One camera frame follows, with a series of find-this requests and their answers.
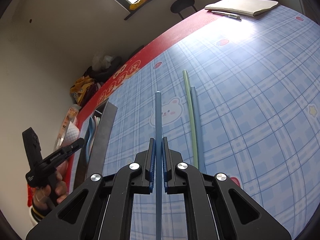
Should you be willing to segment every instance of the silver screw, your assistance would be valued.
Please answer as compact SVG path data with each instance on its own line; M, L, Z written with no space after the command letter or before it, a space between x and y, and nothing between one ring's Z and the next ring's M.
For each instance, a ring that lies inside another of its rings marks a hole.
M178 168L180 170L185 170L186 168L188 168L188 164L186 164L186 163L178 163Z
M98 180L100 180L101 179L101 175L100 174L93 174L92 176L91 176L91 180L92 181L98 181Z
M223 174L223 173L218 173L216 177L218 180L221 180L221 181L224 181L227 179L226 174Z
M140 167L140 165L139 165L138 163L131 163L131 164L129 165L129 168L130 168L131 170L137 170L137 169L139 169L139 167Z

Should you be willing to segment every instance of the hand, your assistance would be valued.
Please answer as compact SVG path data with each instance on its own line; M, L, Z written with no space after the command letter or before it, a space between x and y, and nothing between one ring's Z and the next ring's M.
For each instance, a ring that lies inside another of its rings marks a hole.
M59 196L57 199L57 203L60 204L68 195L67 191L67 184L62 181L62 175L65 174L67 170L68 162L64 161L61 165L57 167L56 176L57 176L57 186L55 188L56 194ZM51 192L51 188L49 185L39 188L36 190L35 195L33 196L33 203L34 205L41 210L47 210L48 205L46 203L49 195Z

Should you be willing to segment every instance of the notebook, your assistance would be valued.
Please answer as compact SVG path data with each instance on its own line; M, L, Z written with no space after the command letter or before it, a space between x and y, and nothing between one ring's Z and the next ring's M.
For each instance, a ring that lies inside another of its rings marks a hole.
M207 5L204 9L254 17L278 5L277 1L271 0L221 0Z

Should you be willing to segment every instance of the stool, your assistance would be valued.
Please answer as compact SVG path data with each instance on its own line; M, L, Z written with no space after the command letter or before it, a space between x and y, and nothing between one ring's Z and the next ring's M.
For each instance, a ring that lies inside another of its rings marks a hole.
M196 12L197 9L194 6L195 0L176 0L172 5L171 5L171 12L172 13L177 13L180 15L181 19L184 20L183 16L181 15L181 11L185 8L192 7Z

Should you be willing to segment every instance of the pen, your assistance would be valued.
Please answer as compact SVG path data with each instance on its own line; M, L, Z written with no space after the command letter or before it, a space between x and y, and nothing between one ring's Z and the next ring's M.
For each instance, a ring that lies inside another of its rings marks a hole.
M217 13L217 14L222 14L224 16L228 16L230 18L234 18L234 19L237 19L237 20L240 20L240 15L238 14L234 14L234 13L227 13L227 12L218 12L218 11L211 11L212 13Z

